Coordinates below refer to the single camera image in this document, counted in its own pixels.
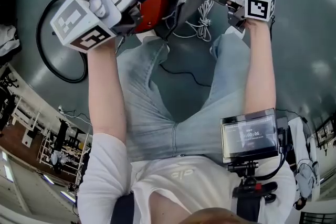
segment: gray pants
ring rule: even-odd
[[[172,120],[151,80],[153,70],[167,59],[165,42],[147,37],[117,58],[130,161],[205,155],[222,162],[220,119],[243,112],[250,52],[235,34],[228,34],[214,41],[212,54],[217,63],[209,97],[200,111],[180,123]]]

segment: orange-red object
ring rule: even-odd
[[[135,29],[135,33],[146,32],[154,28],[168,8],[168,0],[146,0],[140,5],[142,21]]]

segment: small monitor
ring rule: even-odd
[[[223,162],[242,163],[278,155],[274,109],[221,119]]]

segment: black strap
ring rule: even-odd
[[[260,197],[256,198],[238,198],[237,215],[245,220],[257,222],[260,210]]]
[[[113,209],[111,224],[133,224],[134,193],[120,197]]]

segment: fluorescent light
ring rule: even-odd
[[[69,194],[67,194],[65,191],[61,191],[61,193],[67,197],[70,201],[72,202],[76,202],[76,200],[74,198],[72,198]]]
[[[6,177],[9,181],[12,181],[14,182],[13,180],[13,176],[12,176],[12,173],[10,172],[11,170],[9,169],[8,166],[4,165],[5,166],[5,172],[6,172]]]
[[[2,151],[2,159],[4,159],[5,161],[8,161],[7,154],[4,151]]]
[[[46,176],[46,175],[43,175],[43,176],[50,184],[52,184],[52,185],[55,184],[53,181],[51,181],[51,179],[48,176]]]

